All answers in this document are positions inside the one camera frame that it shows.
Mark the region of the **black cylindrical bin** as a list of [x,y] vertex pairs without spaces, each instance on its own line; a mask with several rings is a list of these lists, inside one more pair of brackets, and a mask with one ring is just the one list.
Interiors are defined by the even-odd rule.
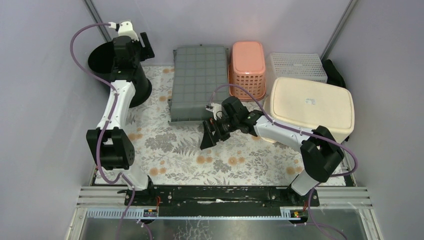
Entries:
[[104,43],[93,50],[88,58],[90,70],[98,77],[109,83],[118,80],[131,82],[135,88],[135,94],[130,102],[130,108],[143,104],[152,93],[152,83],[146,77],[141,66],[141,61],[137,69],[116,70],[113,69],[113,43]]

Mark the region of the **grey plastic storage bin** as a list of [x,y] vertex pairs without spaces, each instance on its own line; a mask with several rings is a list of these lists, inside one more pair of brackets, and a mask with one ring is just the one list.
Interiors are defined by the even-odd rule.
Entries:
[[185,45],[173,51],[174,78],[168,100],[170,125],[201,123],[214,90],[229,82],[229,49],[224,45]]

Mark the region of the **pink perforated plastic basket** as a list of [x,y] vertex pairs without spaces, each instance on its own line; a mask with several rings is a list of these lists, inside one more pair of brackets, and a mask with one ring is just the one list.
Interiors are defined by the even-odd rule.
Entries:
[[255,99],[266,95],[266,63],[259,41],[238,41],[233,44],[228,71],[229,83],[246,89]]

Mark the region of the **cream plastic laundry basket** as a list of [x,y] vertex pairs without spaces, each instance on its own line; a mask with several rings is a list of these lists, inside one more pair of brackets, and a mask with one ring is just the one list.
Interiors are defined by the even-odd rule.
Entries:
[[265,98],[263,108],[274,119],[298,127],[324,126],[338,143],[349,137],[355,126],[351,93],[327,83],[279,77]]

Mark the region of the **white perforated plastic basket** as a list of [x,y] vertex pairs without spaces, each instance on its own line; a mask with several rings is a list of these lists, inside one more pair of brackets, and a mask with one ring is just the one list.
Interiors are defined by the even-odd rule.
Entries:
[[328,76],[316,53],[272,52],[265,60],[266,81],[273,82],[280,77],[304,79],[326,83]]

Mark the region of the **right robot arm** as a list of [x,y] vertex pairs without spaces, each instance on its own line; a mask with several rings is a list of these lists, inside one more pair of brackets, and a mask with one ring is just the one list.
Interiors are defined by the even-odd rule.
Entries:
[[239,130],[281,143],[301,154],[303,171],[290,183],[286,193],[287,201],[293,206],[301,205],[313,187],[327,182],[345,157],[341,145],[324,126],[311,129],[277,121],[262,110],[248,110],[235,96],[221,104],[210,103],[205,109],[212,117],[202,123],[201,150],[228,140],[231,133]]

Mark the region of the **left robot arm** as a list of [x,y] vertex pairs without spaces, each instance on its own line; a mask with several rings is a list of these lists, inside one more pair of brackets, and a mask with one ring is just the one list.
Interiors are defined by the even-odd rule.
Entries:
[[87,131],[86,140],[100,174],[114,172],[129,189],[137,191],[136,199],[148,206],[154,202],[155,192],[149,188],[148,175],[132,167],[135,147],[124,131],[129,109],[143,104],[153,89],[141,62],[155,54],[147,33],[140,37],[117,36],[89,55],[90,70],[111,86],[103,116],[95,129]]

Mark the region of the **floral patterned table mat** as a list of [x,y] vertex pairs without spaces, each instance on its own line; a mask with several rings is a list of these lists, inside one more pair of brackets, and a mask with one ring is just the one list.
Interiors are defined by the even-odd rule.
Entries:
[[303,170],[298,152],[239,131],[200,150],[201,124],[169,124],[174,68],[143,69],[152,93],[128,112],[124,130],[135,148],[133,168],[147,173],[154,184],[287,186]]

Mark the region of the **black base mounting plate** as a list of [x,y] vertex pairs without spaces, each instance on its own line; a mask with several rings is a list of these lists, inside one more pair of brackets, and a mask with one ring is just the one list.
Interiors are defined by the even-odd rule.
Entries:
[[124,204],[158,210],[159,217],[277,217],[281,208],[318,207],[317,191],[300,196],[285,186],[150,185],[125,190]]

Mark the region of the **black crumpled cloth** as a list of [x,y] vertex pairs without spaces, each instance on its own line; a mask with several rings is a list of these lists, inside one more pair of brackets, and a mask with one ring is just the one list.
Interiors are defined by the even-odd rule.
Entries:
[[347,141],[355,127],[355,108],[352,94],[347,89],[346,82],[334,63],[330,60],[322,62],[327,74],[328,109],[326,123],[324,124],[333,134],[338,143]]

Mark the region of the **aluminium frame rail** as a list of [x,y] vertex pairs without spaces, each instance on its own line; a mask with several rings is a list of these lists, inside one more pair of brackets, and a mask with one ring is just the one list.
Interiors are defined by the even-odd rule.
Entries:
[[[307,209],[280,208],[279,216],[257,217],[160,217],[152,206],[125,205],[124,186],[84,186],[81,188],[77,208],[83,209],[88,217],[141,220],[290,220],[299,221],[306,217]],[[320,205],[313,210],[369,210],[372,203],[364,187],[320,186],[316,190]]]

